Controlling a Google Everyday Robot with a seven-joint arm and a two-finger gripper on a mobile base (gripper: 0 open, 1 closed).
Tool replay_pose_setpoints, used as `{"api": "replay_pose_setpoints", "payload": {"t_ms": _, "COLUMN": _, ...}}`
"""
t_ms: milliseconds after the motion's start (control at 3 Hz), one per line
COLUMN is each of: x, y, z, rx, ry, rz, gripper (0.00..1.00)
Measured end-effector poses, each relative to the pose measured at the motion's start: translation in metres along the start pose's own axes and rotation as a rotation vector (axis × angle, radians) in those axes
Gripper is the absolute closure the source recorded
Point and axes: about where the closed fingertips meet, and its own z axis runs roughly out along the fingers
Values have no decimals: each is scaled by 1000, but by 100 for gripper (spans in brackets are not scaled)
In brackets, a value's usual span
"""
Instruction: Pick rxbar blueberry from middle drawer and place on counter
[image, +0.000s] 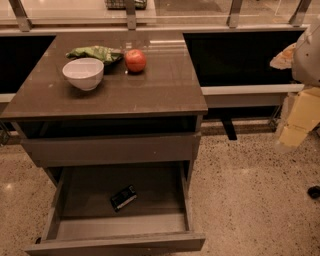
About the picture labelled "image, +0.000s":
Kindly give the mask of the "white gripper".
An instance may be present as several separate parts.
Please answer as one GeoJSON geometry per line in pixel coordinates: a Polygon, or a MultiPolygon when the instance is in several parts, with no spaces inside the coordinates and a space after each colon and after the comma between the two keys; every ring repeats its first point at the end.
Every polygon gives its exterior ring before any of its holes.
{"type": "MultiPolygon", "coordinates": [[[[296,44],[293,43],[277,54],[270,66],[275,69],[290,69],[296,44]]],[[[276,132],[275,149],[281,153],[291,152],[307,137],[307,133],[320,123],[320,88],[303,90],[295,97],[286,126],[276,132]]]]}

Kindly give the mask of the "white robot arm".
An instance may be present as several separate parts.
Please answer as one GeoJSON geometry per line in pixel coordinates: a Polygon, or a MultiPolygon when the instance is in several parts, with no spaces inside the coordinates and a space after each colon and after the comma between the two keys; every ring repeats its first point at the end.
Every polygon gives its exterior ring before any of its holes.
{"type": "Polygon", "coordinates": [[[291,69],[304,89],[289,93],[284,100],[276,130],[275,147],[280,152],[295,150],[320,123],[320,16],[298,38],[271,61],[275,69],[291,69]]]}

